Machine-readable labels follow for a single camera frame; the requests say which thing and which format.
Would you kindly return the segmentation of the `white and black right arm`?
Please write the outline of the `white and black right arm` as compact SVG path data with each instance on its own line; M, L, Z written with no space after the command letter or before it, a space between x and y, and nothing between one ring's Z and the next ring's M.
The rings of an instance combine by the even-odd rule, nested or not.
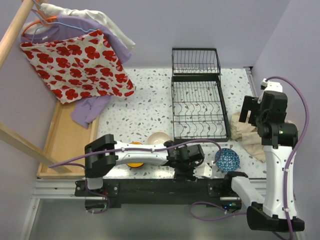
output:
M266 158L266 194L262 196L242 172L230 172L223 192L236 194L246 206L251 230L302 232L305 222L298 218L294 203L293 166L298 145L298 129L285 121L288 98L282 92L266 90L261 97L245 96L239 121L257 127Z

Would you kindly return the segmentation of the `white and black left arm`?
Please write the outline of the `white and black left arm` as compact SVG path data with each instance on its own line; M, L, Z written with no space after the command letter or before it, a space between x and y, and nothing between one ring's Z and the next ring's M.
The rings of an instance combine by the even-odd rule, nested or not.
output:
M114 140L106 134L84 147L86 191L99 196L104 190L103 177L113 167L134 163L168 166L175 177L194 181L194 169L204 162L205 154L200 144L175 144L168 140L155 145L135 145Z

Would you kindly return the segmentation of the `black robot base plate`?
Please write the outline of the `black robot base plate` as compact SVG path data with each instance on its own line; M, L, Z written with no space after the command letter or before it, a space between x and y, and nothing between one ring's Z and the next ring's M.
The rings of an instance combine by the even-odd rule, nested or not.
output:
M176 179L104 179L103 187L90 193L85 181L75 182L76 197L85 198L87 210L122 205L191 205L210 202L234 213L242 208L240 197L222 178L181 181Z

